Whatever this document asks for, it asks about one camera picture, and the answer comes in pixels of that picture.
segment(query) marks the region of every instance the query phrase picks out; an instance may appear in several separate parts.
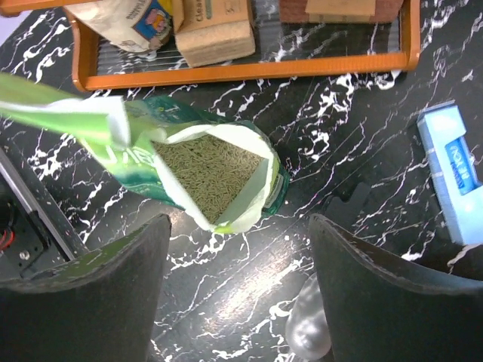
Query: orange tray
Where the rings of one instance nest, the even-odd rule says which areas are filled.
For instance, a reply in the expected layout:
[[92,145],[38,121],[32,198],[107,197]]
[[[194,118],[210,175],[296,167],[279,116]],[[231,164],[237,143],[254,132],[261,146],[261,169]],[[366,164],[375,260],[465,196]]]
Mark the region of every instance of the orange tray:
[[[74,35],[74,84],[81,91],[95,91],[394,69],[409,71],[418,63],[420,0],[405,0],[394,23],[376,25],[280,24],[278,0],[269,0],[276,9],[271,14],[266,13],[267,0],[252,1],[257,53],[222,65],[194,69],[183,63],[173,41],[158,51],[154,60],[146,60],[119,50],[67,14]],[[0,7],[6,11],[5,4],[16,2],[69,4],[85,0],[4,0]],[[367,50],[369,44],[375,48],[371,52]]]

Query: black marble countertop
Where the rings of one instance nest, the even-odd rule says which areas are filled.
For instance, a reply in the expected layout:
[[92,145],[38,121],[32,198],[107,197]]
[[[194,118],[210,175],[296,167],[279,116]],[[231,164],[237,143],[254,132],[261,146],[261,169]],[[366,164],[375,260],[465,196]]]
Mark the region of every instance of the black marble countertop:
[[[242,235],[196,228],[183,212],[127,192],[68,135],[3,119],[2,136],[90,248],[154,213],[173,223],[169,269],[152,334],[159,360],[287,360],[285,321],[314,272],[308,216],[329,195],[372,186],[352,227],[360,238],[444,272],[483,279],[482,248],[451,243],[415,125],[427,106],[456,100],[478,171],[483,164],[483,2],[421,1],[422,54],[415,72],[341,75],[181,87],[131,88],[125,98],[169,94],[253,122],[291,175],[285,205]],[[78,94],[72,35],[60,9],[33,12],[0,48],[0,70]],[[95,96],[113,94],[98,91]]]

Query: screw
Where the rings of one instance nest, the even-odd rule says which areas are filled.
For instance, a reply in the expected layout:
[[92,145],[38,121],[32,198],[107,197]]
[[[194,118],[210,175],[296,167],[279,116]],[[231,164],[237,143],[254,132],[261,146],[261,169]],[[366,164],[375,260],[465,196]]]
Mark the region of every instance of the screw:
[[30,259],[30,254],[27,250],[24,250],[24,251],[20,252],[19,257],[22,260],[28,260],[28,259]]

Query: brown box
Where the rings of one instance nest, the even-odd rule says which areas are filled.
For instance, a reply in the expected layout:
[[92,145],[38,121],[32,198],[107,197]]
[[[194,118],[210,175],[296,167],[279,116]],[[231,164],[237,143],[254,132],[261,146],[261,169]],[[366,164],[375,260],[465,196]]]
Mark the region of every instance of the brown box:
[[250,0],[173,0],[174,38],[191,67],[255,52]]
[[404,0],[278,0],[283,23],[391,23]]

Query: bag of dried herb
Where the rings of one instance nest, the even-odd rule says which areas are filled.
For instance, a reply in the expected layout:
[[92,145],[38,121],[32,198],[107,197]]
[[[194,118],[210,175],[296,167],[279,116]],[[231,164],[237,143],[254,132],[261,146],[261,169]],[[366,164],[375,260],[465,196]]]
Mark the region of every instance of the bag of dried herb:
[[184,209],[205,230],[245,232],[287,191],[287,172],[251,122],[170,97],[80,100],[0,73],[0,113],[74,135],[124,187]]

